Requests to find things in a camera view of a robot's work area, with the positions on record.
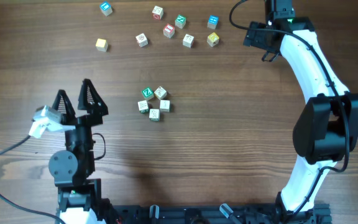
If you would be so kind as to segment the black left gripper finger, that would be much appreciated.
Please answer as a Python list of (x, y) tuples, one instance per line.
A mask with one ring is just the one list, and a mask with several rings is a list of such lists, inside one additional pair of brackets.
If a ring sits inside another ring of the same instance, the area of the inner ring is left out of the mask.
[(108, 115), (106, 103), (96, 91), (92, 81), (87, 78), (83, 80), (77, 108), (78, 110), (87, 111), (88, 114), (96, 114), (99, 116)]
[(65, 90), (58, 90), (52, 108), (62, 114), (63, 120), (75, 119), (75, 110)]

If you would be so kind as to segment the green Z wooden block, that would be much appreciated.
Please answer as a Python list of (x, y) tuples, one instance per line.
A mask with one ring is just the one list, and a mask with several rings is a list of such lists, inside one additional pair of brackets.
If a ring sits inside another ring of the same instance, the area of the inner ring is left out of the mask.
[(154, 97), (154, 92), (150, 87), (144, 88), (141, 93), (144, 99), (147, 101)]

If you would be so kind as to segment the wooden block green V side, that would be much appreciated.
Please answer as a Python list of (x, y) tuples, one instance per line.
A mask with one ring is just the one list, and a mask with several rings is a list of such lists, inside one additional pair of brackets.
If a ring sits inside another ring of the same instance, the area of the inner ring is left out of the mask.
[(160, 110), (159, 109), (150, 109), (149, 110), (149, 119), (151, 121), (160, 121)]

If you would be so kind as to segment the wooden block yellow side A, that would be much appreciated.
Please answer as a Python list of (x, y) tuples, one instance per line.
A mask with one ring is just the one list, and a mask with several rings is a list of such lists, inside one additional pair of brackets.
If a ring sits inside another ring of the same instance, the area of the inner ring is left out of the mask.
[(163, 100), (167, 96), (167, 91), (162, 87), (159, 86), (155, 91), (154, 95), (159, 99)]

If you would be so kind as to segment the wooden block apple picture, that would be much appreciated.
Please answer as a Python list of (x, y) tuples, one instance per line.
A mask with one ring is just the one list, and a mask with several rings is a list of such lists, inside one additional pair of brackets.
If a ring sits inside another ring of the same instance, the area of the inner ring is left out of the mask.
[(170, 111), (170, 100), (161, 100), (160, 101), (160, 111), (162, 111), (162, 112)]

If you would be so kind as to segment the wooden block green C side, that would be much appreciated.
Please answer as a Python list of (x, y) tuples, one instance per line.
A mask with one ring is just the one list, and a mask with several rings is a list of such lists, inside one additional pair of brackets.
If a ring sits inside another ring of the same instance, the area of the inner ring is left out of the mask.
[(149, 104), (147, 100), (139, 101), (138, 103), (140, 113), (148, 113), (149, 112)]

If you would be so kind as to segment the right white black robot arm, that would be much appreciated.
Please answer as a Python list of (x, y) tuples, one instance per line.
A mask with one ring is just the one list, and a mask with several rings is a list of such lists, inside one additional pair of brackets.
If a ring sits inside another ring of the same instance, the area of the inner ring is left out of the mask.
[(333, 72), (307, 17), (251, 22), (244, 38), (281, 55), (291, 66), (305, 98), (293, 128), (295, 166), (277, 195), (274, 222), (299, 223), (315, 213), (314, 199), (329, 172), (347, 169), (358, 138), (358, 93), (351, 93)]

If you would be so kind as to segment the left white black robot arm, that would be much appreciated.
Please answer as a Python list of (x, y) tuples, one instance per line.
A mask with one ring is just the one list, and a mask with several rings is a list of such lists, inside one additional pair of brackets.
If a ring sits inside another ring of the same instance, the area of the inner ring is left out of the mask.
[(61, 223), (108, 223), (109, 204), (101, 198), (101, 180), (90, 179), (95, 171), (94, 141), (91, 128), (103, 123), (108, 107), (91, 80), (83, 80), (78, 109), (87, 112), (77, 117), (63, 90), (52, 106), (61, 111), (59, 122), (65, 133), (65, 150), (56, 152), (48, 168), (58, 188), (58, 216)]

